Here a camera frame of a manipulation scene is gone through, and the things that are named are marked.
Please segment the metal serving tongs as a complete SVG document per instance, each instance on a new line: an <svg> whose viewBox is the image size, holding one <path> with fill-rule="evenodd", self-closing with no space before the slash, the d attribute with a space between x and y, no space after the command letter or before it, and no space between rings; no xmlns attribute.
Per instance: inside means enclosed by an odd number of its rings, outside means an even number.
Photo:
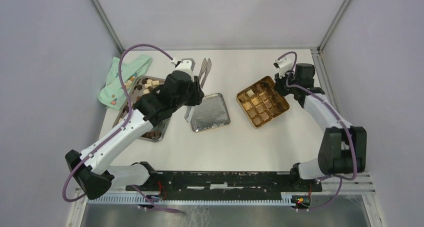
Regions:
<svg viewBox="0 0 424 227"><path fill-rule="evenodd" d="M203 92L203 87L205 85L206 79L212 69L212 61L210 58L206 59L204 58L201 64L201 68L199 71L198 76L195 76L195 83L196 83L196 89L195 89L195 96L192 99L193 106L188 106L187 111L184 115L184 119L189 123L192 120L194 110L196 106L199 106L202 103L202 100L205 96Z"/></svg>

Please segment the gold chocolate box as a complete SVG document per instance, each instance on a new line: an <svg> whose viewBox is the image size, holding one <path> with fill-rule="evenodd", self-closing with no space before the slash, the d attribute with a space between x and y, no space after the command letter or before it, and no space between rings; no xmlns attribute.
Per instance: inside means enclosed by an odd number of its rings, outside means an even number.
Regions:
<svg viewBox="0 0 424 227"><path fill-rule="evenodd" d="M265 76L236 94L237 103L256 129L276 119L290 108L287 100L279 95L274 87L273 78ZM248 90L253 90L252 97L248 97Z"/></svg>

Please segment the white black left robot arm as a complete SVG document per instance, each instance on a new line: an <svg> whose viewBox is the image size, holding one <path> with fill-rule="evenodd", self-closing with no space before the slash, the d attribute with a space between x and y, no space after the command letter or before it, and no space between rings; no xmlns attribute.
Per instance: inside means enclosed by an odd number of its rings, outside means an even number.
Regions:
<svg viewBox="0 0 424 227"><path fill-rule="evenodd" d="M70 150L65 155L69 177L75 179L88 199L95 200L110 188L136 185L151 191L156 187L157 177L147 164L112 166L111 163L136 139L169 119L182 106L200 105L207 76L201 73L190 77L184 71L173 71L163 84L142 95L102 139L81 152Z"/></svg>

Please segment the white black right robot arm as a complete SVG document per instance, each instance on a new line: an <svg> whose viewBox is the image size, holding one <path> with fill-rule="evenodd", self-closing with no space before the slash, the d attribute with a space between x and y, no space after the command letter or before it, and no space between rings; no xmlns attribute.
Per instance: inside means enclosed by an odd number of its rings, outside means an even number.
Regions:
<svg viewBox="0 0 424 227"><path fill-rule="evenodd" d="M282 62L275 62L274 66L278 69L274 76L275 91L282 97L293 95L323 131L317 157L293 165L295 174L289 176L289 186L302 191L313 179L354 180L366 166L366 130L345 120L330 104L323 89L315 86L314 65L300 63L293 70Z"/></svg>

